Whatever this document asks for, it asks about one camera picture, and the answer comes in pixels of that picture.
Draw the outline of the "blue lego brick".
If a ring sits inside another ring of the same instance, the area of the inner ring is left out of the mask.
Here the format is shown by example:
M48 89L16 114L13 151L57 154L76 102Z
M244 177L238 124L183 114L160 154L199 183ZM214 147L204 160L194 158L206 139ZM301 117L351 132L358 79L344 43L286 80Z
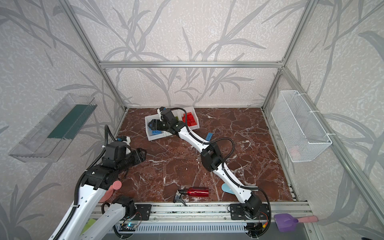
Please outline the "blue lego brick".
M206 141L210 142L211 139L212 139L212 136L213 136L212 133L208 133L207 136L206 136Z
M159 135L159 134L162 134L163 132L162 131L159 131L159 130L152 130L152 135Z

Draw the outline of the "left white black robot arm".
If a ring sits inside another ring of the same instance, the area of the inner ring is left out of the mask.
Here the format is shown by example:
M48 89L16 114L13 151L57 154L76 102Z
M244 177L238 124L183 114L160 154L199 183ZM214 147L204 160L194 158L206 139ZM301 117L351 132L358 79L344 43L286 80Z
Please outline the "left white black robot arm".
M50 237L52 240L99 240L119 221L134 218L138 214L131 197L119 196L87 230L83 231L94 208L122 172L143 163L147 152L132 150L130 138L114 138L105 125L105 145L93 163L82 173L76 183L74 201Z

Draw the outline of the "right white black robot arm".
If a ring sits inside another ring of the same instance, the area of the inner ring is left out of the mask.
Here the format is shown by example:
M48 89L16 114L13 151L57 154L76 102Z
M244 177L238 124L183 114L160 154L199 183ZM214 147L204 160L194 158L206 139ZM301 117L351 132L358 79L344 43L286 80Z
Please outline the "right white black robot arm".
M201 154L201 160L204 168L217 175L225 184L232 190L237 197L245 215L248 219L255 219L263 205L262 200L257 196L256 192L264 195L267 201L266 216L271 219L271 204L264 190L256 186L245 186L242 182L230 171L226 164L226 160L234 153L235 143L232 139L224 137L211 142L204 140L199 135L195 134L188 126L188 119L177 119L173 111L181 110L185 114L187 111L183 108L165 108L157 109L158 116L146 123L152 131L163 131L171 135L177 136L180 139L188 142ZM223 157L217 142L228 140L232 149L230 153Z

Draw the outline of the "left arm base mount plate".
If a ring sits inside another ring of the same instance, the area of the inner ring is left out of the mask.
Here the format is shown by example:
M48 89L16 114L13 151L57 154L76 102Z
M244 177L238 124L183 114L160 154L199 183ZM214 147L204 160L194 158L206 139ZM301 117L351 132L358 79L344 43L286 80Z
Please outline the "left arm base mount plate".
M130 218L130 221L148 221L151 215L151 204L136 205L137 212Z

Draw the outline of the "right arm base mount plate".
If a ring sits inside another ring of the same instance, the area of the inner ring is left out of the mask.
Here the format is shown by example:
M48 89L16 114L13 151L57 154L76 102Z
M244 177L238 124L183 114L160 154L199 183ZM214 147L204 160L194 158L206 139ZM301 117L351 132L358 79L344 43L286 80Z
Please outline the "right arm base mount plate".
M227 207L230 212L231 220L256 220L267 221L270 218L270 207L268 204L262 204L255 217L248 217L240 204L230 204Z

